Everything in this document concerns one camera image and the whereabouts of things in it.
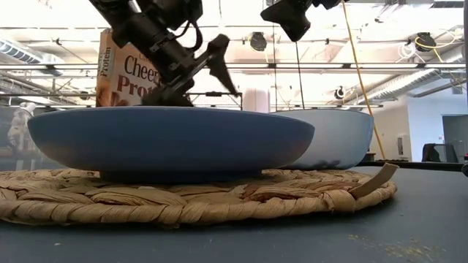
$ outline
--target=woven placemat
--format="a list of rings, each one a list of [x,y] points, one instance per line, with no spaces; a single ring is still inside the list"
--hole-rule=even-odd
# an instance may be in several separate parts
[[[212,185],[119,185],[76,169],[0,172],[0,218],[20,224],[143,222],[177,227],[313,212],[354,212],[392,197],[397,166],[359,172],[266,170]]]

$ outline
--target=bowl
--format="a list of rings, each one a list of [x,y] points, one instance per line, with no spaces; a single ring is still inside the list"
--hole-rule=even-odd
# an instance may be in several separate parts
[[[29,121],[29,131],[46,156],[67,167],[166,183],[283,167],[314,136],[312,125],[293,118],[196,107],[46,113]]]
[[[315,127],[307,151],[285,169],[349,169],[366,155],[374,119],[351,110],[290,110],[272,113],[306,121]]]

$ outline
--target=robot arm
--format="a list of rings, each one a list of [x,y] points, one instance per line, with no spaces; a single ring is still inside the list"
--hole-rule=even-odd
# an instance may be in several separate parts
[[[113,28],[113,41],[123,47],[131,42],[151,61],[161,76],[158,89],[142,98],[143,105],[193,106],[184,94],[194,86],[195,76],[204,66],[233,95],[238,92],[227,71],[224,55],[229,38],[218,35],[208,43],[207,50],[195,58],[195,51],[203,43],[197,20],[203,14],[201,0],[89,0]],[[339,0],[282,0],[262,12],[264,20],[279,23],[292,41],[298,41],[309,29],[305,11],[322,3],[329,9]],[[195,28],[194,47],[183,47],[167,29],[176,30],[184,23]]]

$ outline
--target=crumbs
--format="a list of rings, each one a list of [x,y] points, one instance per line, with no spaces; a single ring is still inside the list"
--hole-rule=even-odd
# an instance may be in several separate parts
[[[391,244],[375,243],[367,237],[358,235],[348,235],[348,238],[361,242],[365,249],[381,250],[388,256],[406,259],[407,262],[439,262],[443,253],[446,252],[444,248],[423,245],[421,241],[415,238]]]

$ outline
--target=gray table surface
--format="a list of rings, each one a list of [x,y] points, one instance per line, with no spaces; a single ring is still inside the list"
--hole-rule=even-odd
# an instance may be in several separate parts
[[[375,167],[355,168],[376,172]],[[161,230],[0,223],[0,262],[468,262],[468,178],[400,169],[395,198],[353,215]]]

